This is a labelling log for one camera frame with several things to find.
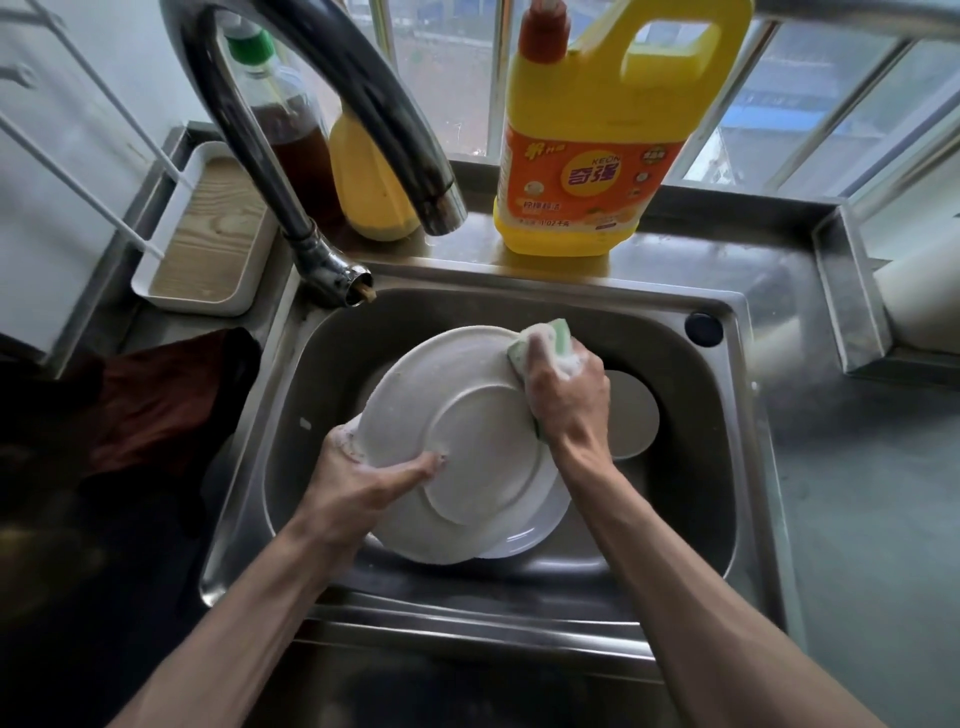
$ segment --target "sauce bottle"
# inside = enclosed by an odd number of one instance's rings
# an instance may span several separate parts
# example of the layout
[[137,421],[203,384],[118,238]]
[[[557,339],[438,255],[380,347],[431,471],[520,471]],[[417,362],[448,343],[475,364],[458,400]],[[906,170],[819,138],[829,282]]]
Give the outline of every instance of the sauce bottle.
[[316,97],[297,69],[280,62],[270,34],[235,13],[224,16],[235,81],[300,204],[320,226],[342,220]]
[[354,230],[389,242],[420,226],[394,170],[346,105],[330,131],[330,157],[344,215]]

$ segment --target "red bottle cap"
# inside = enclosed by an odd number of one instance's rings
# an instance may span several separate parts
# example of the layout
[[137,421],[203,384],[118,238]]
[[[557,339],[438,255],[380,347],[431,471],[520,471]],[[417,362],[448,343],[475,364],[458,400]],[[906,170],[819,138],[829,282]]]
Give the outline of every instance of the red bottle cap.
[[520,55],[534,63],[556,63],[566,55],[569,40],[564,0],[532,0],[520,21]]

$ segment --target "forearm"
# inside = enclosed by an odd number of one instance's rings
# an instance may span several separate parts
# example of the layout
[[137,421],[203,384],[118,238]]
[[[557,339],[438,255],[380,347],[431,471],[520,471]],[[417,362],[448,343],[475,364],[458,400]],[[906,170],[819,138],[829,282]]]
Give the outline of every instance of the forearm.
[[110,728],[239,726],[337,562],[295,517]]
[[881,725],[727,585],[612,464],[562,470],[692,725]]

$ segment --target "left hand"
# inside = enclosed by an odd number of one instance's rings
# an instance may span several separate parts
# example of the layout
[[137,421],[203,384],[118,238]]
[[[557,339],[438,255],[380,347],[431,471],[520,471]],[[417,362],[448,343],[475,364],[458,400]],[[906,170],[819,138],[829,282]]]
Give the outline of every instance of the left hand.
[[437,453],[424,452],[390,468],[364,465],[349,453],[350,425],[336,426],[327,433],[294,516],[342,559],[352,559],[387,506],[433,477],[442,462]]

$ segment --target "green bottle cap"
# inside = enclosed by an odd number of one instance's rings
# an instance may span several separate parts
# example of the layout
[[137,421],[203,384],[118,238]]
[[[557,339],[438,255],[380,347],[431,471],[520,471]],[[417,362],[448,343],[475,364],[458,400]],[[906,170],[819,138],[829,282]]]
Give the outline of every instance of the green bottle cap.
[[262,65],[276,53],[274,41],[265,30],[245,38],[228,37],[227,47],[233,59],[243,65]]

